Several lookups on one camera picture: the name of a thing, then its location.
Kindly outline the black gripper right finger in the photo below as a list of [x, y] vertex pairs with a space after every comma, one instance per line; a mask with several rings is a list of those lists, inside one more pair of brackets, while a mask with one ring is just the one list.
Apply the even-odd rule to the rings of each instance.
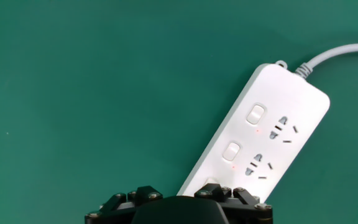
[[194, 198], [215, 201], [229, 224], [272, 224], [273, 208], [262, 203], [246, 189], [208, 183], [194, 193]]

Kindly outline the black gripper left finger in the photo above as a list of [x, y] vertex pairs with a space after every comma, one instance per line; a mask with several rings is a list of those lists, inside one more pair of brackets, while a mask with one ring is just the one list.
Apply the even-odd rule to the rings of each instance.
[[135, 213], [146, 203], [163, 199], [163, 194], [150, 185], [127, 194], [114, 194], [99, 210], [85, 215], [85, 224], [131, 224]]

